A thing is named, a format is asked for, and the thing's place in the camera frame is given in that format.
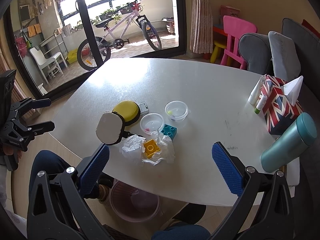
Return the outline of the person left hand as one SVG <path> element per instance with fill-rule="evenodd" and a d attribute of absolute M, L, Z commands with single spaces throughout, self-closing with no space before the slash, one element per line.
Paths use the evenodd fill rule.
<path fill-rule="evenodd" d="M 17 154 L 18 159 L 22 158 L 22 152 L 16 148 L 12 148 L 11 146 L 8 145 L 3 145 L 2 150 L 1 150 L 1 155 L 13 155 Z"/>

